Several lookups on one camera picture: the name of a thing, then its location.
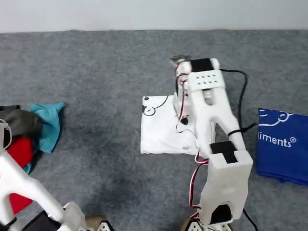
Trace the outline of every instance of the white cloth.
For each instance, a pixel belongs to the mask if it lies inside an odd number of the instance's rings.
[[[193,126],[188,127],[179,123],[173,108],[173,95],[147,96],[142,99],[141,117],[141,153],[185,153],[196,155],[198,147]],[[215,128],[209,132],[209,140],[215,141]]]

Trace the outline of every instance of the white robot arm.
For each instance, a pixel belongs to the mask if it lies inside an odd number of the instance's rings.
[[[6,123],[0,123],[0,231],[97,231],[87,227],[79,206],[68,203],[62,207],[41,183],[29,177],[3,148]],[[44,209],[23,229],[13,214],[9,195],[16,193],[32,199]],[[99,231],[113,231],[102,222]]]
[[[218,60],[181,57],[173,61],[177,64],[174,108],[180,121],[189,115],[200,156],[208,160],[207,182],[198,206],[200,223],[204,228],[223,226],[242,214],[253,160],[231,111]],[[230,141],[212,143],[207,139],[213,121]]]

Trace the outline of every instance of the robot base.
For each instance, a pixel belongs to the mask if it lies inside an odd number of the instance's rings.
[[[198,221],[187,219],[184,222],[181,231],[234,231],[234,229],[230,224],[211,225],[207,228],[203,228]]]

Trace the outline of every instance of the red cloth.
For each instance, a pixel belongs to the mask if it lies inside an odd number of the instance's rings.
[[[25,167],[28,163],[31,162],[33,155],[31,140],[23,137],[16,139],[10,145],[8,153],[11,155],[11,157],[13,157],[13,159],[19,164],[20,167]],[[23,210],[25,207],[31,204],[32,200],[12,193],[10,195],[10,202],[14,214],[17,214],[19,211]]]

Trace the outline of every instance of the white wire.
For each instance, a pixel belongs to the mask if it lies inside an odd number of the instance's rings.
[[[7,149],[7,148],[11,145],[12,140],[13,140],[13,138],[12,138],[12,130],[11,130],[9,124],[8,124],[7,122],[5,122],[4,119],[0,119],[0,123],[5,124],[5,126],[6,126],[5,129],[7,129],[7,130],[9,131],[9,133],[10,133],[10,142],[8,143],[8,145],[6,145],[6,146],[4,147],[4,149]]]

